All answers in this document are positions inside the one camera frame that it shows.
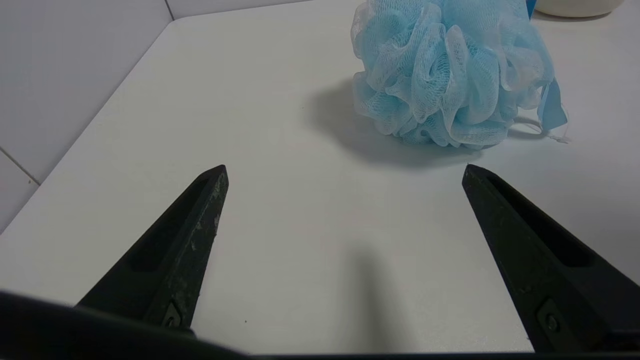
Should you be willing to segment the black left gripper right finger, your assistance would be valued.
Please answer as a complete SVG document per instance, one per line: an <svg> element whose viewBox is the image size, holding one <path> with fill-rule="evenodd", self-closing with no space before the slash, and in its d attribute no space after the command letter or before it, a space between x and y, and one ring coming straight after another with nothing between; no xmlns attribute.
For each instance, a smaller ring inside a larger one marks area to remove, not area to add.
<svg viewBox="0 0 640 360"><path fill-rule="evenodd" d="M638 353L640 288L495 173L462 188L538 353Z"/></svg>

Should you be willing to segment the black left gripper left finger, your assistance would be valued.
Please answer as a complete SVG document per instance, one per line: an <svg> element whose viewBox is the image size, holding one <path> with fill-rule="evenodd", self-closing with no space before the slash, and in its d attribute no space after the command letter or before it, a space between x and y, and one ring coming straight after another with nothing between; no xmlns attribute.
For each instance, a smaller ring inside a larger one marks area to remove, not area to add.
<svg viewBox="0 0 640 360"><path fill-rule="evenodd" d="M226 166L200 174L78 306L148 325L188 330L228 189Z"/></svg>

